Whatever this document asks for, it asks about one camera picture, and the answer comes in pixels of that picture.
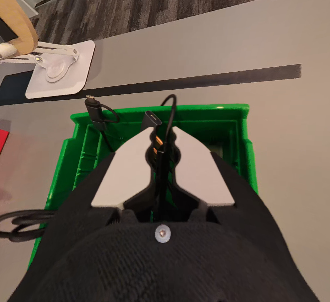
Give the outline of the green plastic bin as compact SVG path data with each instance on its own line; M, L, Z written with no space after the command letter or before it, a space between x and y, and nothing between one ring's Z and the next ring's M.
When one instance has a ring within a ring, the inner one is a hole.
M140 132L148 110L162 121L157 135L163 139L170 106L117 109L119 123L108 123L106 130L113 150ZM192 135L212 152L218 152L258 194L254 149L247 131L249 110L247 104L177 106L173 126ZM75 129L72 138L63 142L45 210L58 209L71 191L109 155L103 137L93 127L87 112L72 114L70 118Z

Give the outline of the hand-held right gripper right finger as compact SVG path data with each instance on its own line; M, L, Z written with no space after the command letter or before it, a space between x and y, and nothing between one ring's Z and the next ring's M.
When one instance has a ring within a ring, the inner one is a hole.
M172 132L175 135L174 148L179 153L173 173L174 186L197 201L200 210L233 206L235 201L211 151L178 127L173 127Z

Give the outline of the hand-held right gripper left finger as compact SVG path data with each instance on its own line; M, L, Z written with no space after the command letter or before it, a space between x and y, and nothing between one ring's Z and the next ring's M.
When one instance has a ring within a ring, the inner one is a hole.
M149 206L154 181L147 152L153 151L151 136L154 130L148 127L119 147L91 202L92 207L138 211Z

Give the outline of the red plastic bin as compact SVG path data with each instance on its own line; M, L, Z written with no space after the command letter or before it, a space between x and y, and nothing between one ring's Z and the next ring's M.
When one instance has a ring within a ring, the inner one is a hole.
M8 131L5 131L5 130L0 130L0 154L5 146L5 143L7 141L7 138L9 136L9 133Z

